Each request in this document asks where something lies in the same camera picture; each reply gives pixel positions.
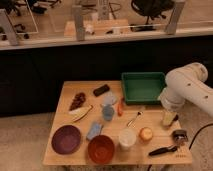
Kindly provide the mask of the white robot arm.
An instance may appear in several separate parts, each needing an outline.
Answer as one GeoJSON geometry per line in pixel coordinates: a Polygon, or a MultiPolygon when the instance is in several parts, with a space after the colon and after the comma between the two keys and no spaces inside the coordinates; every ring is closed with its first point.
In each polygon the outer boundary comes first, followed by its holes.
{"type": "Polygon", "coordinates": [[[213,116],[213,88],[205,84],[207,78],[208,70],[198,62],[173,69],[166,74],[166,87],[158,96],[165,109],[162,119],[164,126],[172,124],[186,100],[213,116]]]}

